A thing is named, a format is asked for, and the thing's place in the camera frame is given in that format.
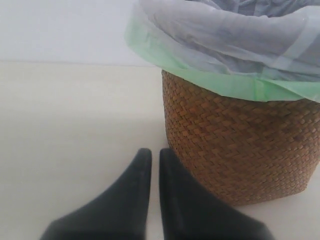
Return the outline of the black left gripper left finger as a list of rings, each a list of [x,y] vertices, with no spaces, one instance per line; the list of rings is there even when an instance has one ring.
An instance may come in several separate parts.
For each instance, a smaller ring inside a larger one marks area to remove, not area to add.
[[[151,172],[152,152],[141,148],[107,190],[79,209],[54,220],[41,239],[146,239]]]

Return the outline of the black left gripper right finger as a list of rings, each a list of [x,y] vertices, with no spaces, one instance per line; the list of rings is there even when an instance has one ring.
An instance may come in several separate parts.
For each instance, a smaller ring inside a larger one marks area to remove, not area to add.
[[[159,153],[159,196],[166,240],[270,240],[272,233],[209,193],[170,148]]]

